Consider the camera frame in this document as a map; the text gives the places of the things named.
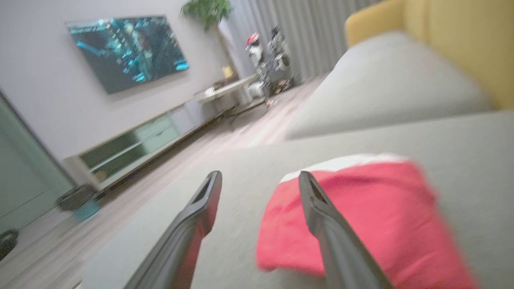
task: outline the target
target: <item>teal bin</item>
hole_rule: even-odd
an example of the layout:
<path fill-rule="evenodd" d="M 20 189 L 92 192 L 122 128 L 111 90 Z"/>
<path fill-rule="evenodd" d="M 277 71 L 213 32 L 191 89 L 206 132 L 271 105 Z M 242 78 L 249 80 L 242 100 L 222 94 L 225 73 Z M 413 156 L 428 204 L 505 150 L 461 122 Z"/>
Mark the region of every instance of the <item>teal bin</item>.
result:
<path fill-rule="evenodd" d="M 57 199 L 63 211 L 71 211 L 79 220 L 84 221 L 94 215 L 100 206 L 96 201 L 98 191 L 90 184 L 78 186 Z"/>

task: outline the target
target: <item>drawer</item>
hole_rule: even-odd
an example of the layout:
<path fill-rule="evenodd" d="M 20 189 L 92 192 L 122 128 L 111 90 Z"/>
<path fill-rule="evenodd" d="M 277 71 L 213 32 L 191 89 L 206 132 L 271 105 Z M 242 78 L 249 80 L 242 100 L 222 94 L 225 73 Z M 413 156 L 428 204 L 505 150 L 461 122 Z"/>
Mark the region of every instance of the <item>drawer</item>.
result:
<path fill-rule="evenodd" d="M 142 145 L 146 153 L 151 154 L 179 136 L 180 134 L 177 129 L 171 127 L 156 136 L 147 139 Z"/>
<path fill-rule="evenodd" d="M 173 125 L 173 121 L 168 114 L 164 114 L 134 129 L 134 134 L 139 140 L 144 140 L 156 135 Z"/>

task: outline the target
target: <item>small yellow object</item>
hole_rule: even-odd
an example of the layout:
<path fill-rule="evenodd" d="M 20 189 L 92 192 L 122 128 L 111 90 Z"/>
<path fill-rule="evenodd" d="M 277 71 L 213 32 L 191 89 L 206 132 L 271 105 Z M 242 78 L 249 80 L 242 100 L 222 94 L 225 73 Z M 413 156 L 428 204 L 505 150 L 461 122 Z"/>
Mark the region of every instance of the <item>small yellow object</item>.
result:
<path fill-rule="evenodd" d="M 230 66 L 223 66 L 222 67 L 223 75 L 225 78 L 231 78 L 234 75 L 234 72 L 232 71 L 232 67 Z"/>
<path fill-rule="evenodd" d="M 103 182 L 107 178 L 107 173 L 104 171 L 98 171 L 94 173 L 94 175 L 101 182 Z"/>

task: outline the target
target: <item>wooden floor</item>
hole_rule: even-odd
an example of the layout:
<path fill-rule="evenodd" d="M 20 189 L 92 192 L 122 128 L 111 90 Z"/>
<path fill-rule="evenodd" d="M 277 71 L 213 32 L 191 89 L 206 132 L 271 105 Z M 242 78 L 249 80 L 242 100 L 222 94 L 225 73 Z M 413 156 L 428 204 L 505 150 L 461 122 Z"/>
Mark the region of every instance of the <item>wooden floor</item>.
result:
<path fill-rule="evenodd" d="M 239 116 L 232 127 L 220 120 L 203 128 L 107 192 L 100 200 L 101 210 L 87 221 L 78 223 L 55 209 L 32 222 L 22 230 L 18 246 L 0 262 L 0 288 L 76 287 L 87 260 L 146 202 L 205 156 L 284 141 L 287 124 L 323 79 L 274 97 L 276 104 L 269 110 L 255 108 Z"/>

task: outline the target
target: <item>gray curtain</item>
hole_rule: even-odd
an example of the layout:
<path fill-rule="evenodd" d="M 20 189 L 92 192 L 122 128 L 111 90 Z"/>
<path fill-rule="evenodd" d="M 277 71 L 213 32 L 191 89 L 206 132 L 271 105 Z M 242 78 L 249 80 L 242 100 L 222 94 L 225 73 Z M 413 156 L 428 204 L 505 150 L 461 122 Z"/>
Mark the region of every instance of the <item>gray curtain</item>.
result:
<path fill-rule="evenodd" d="M 379 0 L 231 0 L 234 10 L 220 29 L 242 77 L 255 72 L 246 40 L 258 32 L 265 46 L 280 25 L 291 49 L 293 69 L 309 79 L 330 72 L 346 52 L 344 22 Z"/>

